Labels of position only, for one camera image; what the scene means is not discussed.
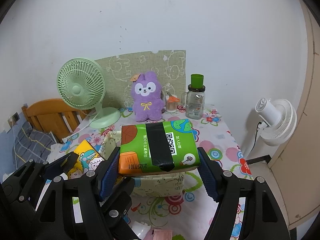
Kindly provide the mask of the yellow cartoon tissue pack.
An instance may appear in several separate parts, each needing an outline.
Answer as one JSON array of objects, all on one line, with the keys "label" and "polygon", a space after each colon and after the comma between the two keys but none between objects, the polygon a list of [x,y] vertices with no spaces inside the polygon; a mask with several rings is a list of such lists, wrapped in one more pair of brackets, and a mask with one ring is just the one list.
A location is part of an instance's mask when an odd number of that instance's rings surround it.
[{"label": "yellow cartoon tissue pack", "polygon": [[75,165],[67,172],[68,179],[79,178],[88,171],[95,171],[105,160],[87,140],[83,140],[74,153],[78,155],[78,158]]}]

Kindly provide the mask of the green tissue pack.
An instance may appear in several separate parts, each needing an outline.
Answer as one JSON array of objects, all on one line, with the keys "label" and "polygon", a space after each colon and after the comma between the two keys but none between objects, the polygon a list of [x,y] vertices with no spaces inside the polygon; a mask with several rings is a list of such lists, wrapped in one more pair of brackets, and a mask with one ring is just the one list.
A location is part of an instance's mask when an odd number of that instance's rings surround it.
[{"label": "green tissue pack", "polygon": [[200,165],[188,119],[121,128],[118,172],[144,176],[194,170]]}]

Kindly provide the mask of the white tissue packet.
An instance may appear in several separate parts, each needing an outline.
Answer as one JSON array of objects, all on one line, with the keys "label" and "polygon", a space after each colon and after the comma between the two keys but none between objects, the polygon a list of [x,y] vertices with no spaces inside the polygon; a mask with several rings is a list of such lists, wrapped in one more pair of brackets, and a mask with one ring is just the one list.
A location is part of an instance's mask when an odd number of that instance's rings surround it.
[{"label": "white tissue packet", "polygon": [[139,239],[144,239],[150,231],[151,226],[146,223],[134,221],[131,225],[131,229]]}]

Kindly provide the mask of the grey plaid pillow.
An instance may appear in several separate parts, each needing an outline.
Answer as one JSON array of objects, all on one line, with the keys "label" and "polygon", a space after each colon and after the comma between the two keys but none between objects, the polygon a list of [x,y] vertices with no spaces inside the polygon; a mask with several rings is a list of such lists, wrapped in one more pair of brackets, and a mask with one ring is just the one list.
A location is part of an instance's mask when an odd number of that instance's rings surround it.
[{"label": "grey plaid pillow", "polygon": [[15,169],[19,169],[30,159],[36,163],[46,161],[54,144],[57,144],[57,141],[51,132],[38,131],[26,121],[17,133],[12,148]]}]

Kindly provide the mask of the pink paper packet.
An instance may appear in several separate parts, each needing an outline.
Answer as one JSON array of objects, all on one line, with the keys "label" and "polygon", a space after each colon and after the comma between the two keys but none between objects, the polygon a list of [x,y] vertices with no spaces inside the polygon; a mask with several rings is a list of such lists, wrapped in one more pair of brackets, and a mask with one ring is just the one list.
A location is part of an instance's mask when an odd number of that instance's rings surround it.
[{"label": "pink paper packet", "polygon": [[154,229],[153,240],[172,240],[172,230]]}]

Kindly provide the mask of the yellow cartoon fabric box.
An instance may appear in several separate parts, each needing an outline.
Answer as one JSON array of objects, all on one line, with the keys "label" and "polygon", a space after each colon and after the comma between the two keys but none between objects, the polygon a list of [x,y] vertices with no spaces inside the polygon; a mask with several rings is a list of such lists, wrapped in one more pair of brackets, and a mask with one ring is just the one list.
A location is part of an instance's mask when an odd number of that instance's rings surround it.
[{"label": "yellow cartoon fabric box", "polygon": [[[117,143],[120,142],[121,131],[106,131],[98,153],[107,160]],[[171,197],[182,193],[185,172],[134,177],[133,193],[142,197]]]}]

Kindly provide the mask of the beige cabinet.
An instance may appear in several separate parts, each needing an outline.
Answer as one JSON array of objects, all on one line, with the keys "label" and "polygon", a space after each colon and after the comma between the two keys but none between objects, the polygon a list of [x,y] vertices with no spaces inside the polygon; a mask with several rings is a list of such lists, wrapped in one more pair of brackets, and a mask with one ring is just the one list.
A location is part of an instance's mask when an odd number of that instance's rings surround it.
[{"label": "beige cabinet", "polygon": [[291,139],[276,152],[269,167],[280,189],[289,229],[319,212],[319,25],[302,5],[308,38],[308,60],[298,124]]}]

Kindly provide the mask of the floral tablecloth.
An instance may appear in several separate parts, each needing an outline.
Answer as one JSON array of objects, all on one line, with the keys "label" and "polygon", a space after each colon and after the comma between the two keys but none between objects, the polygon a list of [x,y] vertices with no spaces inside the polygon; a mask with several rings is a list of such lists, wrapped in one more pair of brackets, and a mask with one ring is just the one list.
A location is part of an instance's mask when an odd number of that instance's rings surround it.
[{"label": "floral tablecloth", "polygon": [[[118,122],[102,129],[92,129],[87,126],[88,120],[84,120],[65,144],[51,147],[48,161],[55,161],[74,150],[83,140],[99,150],[110,132],[135,123],[131,108],[122,108],[120,113]],[[196,145],[202,147],[223,170],[240,178],[253,178],[240,147],[214,106],[206,107],[202,119],[191,120],[190,124]],[[131,198],[132,206],[125,216],[129,224],[139,222],[152,228],[172,230],[173,239],[204,239],[217,209],[217,203],[207,195],[197,170],[185,174],[184,189],[178,196],[153,194],[148,197],[132,195]]]}]

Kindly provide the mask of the toothpick jar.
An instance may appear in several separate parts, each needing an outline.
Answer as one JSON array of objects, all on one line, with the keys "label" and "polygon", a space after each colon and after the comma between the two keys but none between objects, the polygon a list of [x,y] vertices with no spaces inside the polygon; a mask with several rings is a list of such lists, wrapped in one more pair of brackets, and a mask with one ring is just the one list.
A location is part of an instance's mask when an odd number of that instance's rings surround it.
[{"label": "toothpick jar", "polygon": [[168,103],[167,98],[168,98],[168,96],[165,99],[166,111],[169,113],[174,113],[177,110],[178,102]]}]

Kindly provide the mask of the purple plush bunny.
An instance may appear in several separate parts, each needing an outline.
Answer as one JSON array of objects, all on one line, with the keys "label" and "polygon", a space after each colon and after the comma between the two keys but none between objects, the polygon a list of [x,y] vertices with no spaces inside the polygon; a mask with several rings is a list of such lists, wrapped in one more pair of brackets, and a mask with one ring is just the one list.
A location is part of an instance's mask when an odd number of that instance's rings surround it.
[{"label": "purple plush bunny", "polygon": [[137,122],[159,121],[165,102],[161,99],[162,87],[153,71],[131,77],[131,96],[133,112]]}]

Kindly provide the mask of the green desk fan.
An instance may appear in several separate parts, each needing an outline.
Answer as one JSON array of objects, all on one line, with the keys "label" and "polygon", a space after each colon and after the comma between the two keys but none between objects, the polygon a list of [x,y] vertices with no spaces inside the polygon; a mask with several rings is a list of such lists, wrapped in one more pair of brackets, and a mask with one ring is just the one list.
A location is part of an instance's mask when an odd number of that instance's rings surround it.
[{"label": "green desk fan", "polygon": [[102,67],[93,60],[75,58],[67,61],[59,70],[57,90],[63,101],[78,110],[95,109],[89,119],[91,128],[100,129],[115,124],[120,111],[103,107],[106,82]]}]

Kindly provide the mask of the glass mason jar mug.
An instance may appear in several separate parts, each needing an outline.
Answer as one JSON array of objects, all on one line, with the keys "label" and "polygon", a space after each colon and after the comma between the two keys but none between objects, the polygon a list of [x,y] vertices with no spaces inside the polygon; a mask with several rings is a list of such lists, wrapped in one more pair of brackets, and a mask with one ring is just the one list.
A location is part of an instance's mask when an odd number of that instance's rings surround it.
[{"label": "glass mason jar mug", "polygon": [[203,116],[205,102],[205,86],[194,88],[188,85],[188,91],[181,96],[181,104],[185,107],[185,114],[189,119],[200,120]]}]

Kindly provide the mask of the beige cartoon puzzle mat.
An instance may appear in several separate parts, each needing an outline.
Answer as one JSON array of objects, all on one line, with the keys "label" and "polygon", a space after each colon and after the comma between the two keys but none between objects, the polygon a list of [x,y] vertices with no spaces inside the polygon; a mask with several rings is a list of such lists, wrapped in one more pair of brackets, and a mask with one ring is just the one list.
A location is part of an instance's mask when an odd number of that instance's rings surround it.
[{"label": "beige cartoon puzzle mat", "polygon": [[103,106],[132,107],[130,79],[148,71],[156,73],[164,93],[181,96],[186,88],[185,58],[184,50],[160,50],[157,53],[144,51],[98,59],[96,62],[103,69],[106,81]]}]

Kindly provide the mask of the wall power socket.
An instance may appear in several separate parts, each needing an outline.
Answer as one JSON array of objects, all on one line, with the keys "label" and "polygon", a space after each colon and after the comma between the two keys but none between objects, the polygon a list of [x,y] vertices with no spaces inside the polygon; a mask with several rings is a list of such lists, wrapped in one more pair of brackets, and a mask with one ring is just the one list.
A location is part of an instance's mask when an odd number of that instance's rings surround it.
[{"label": "wall power socket", "polygon": [[18,122],[19,119],[20,119],[20,116],[19,116],[19,114],[16,112],[16,113],[12,116],[12,120],[13,120],[14,122]]}]

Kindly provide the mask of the orange handled scissors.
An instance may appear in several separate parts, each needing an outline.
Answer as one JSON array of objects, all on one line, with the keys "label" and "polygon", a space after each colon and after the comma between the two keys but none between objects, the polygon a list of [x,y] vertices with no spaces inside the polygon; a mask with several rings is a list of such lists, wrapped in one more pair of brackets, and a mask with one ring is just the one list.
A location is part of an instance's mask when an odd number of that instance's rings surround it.
[{"label": "orange handled scissors", "polygon": [[167,95],[168,95],[168,98],[167,98],[168,103],[180,102],[180,99],[173,96],[171,93],[167,92]]}]

